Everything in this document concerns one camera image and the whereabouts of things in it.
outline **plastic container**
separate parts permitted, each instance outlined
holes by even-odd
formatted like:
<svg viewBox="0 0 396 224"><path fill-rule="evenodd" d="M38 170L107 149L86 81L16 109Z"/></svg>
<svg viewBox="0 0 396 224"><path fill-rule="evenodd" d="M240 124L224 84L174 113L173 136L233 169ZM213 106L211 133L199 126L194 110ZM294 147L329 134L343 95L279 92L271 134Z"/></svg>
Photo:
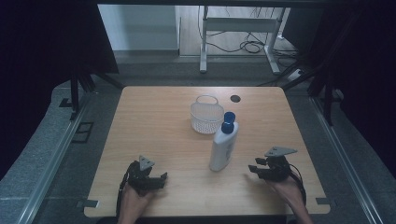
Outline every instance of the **plastic container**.
<svg viewBox="0 0 396 224"><path fill-rule="evenodd" d="M235 114L233 112L225 113L224 122L215 133L209 163L212 171L222 170L230 163L239 130L239 124L234 121Z"/></svg>
<svg viewBox="0 0 396 224"><path fill-rule="evenodd" d="M199 102L202 97L211 97L214 104ZM218 98L212 95L200 95L191 105L191 126L198 133L215 133L223 122L224 108Z"/></svg>

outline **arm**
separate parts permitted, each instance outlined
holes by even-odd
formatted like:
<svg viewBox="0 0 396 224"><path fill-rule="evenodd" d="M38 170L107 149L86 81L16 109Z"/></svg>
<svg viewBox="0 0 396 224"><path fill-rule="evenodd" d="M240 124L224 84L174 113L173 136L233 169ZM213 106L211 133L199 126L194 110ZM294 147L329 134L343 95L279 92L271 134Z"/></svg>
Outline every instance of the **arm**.
<svg viewBox="0 0 396 224"><path fill-rule="evenodd" d="M306 210L303 197L297 183L290 176L282 182L265 181L285 201L296 216L298 224L313 224L311 216Z"/></svg>
<svg viewBox="0 0 396 224"><path fill-rule="evenodd" d="M134 224L154 197L152 191L140 196L128 183L125 184L118 224Z"/></svg>

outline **blue bottle cap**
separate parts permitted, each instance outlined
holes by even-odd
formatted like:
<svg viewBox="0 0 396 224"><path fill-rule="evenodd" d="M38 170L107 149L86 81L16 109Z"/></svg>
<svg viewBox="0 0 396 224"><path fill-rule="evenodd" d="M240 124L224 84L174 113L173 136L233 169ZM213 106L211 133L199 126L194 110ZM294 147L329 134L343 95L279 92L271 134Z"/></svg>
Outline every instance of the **blue bottle cap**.
<svg viewBox="0 0 396 224"><path fill-rule="evenodd" d="M233 132L233 122L235 121L235 113L227 112L224 114L224 122L221 124L221 131L223 133Z"/></svg>

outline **white metal stand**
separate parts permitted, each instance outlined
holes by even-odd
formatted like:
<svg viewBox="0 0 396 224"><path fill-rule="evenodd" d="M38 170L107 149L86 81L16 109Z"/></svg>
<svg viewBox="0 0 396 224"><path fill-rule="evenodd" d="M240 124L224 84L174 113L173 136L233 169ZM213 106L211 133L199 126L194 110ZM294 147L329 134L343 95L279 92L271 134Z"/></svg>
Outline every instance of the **white metal stand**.
<svg viewBox="0 0 396 224"><path fill-rule="evenodd" d="M282 23L285 8L283 7L276 19L262 19L262 18L208 18L208 6L204 7L203 16L203 36L201 45L201 61L200 72L206 72L206 32L207 31L231 31L231 32L255 32L255 33L271 33L271 38L268 45L265 45L264 50L267 55L268 62L271 65L274 74L279 74L279 67L273 55L273 48L276 41L277 33Z"/></svg>

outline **white basket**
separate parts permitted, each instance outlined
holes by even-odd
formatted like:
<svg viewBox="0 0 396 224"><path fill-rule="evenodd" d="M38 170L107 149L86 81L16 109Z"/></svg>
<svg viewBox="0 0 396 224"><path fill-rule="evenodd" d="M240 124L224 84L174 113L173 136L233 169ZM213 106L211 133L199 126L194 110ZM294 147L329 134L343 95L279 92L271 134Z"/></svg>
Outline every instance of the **white basket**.
<svg viewBox="0 0 396 224"><path fill-rule="evenodd" d="M211 97L216 100L214 104L201 103L201 97ZM211 95L200 95L191 105L191 125L198 133L215 133L224 120L224 109L219 105L218 98Z"/></svg>

